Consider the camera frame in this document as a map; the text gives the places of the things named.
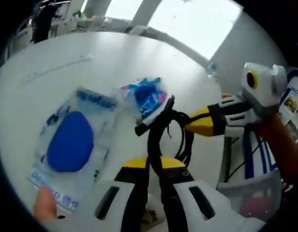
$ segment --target hand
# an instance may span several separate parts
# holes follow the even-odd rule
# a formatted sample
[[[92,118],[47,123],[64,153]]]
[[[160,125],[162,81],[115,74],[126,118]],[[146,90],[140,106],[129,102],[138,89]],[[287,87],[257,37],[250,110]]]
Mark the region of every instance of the hand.
[[[54,196],[47,187],[40,187],[34,207],[34,217],[38,220],[56,219],[57,205]]]

